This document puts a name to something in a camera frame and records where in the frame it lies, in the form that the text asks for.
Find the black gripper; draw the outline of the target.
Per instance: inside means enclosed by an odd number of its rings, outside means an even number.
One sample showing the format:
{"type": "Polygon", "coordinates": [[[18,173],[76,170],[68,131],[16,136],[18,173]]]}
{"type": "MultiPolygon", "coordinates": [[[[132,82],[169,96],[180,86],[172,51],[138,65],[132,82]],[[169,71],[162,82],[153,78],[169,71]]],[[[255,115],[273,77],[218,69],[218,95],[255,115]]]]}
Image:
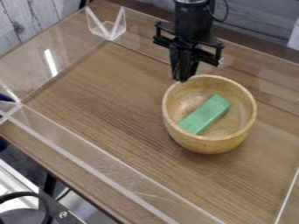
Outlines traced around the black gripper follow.
{"type": "Polygon", "coordinates": [[[220,64],[224,44],[212,35],[216,0],[172,0],[173,22],[157,21],[153,42],[169,50],[172,78],[185,82],[196,73],[200,61],[220,64]]]}

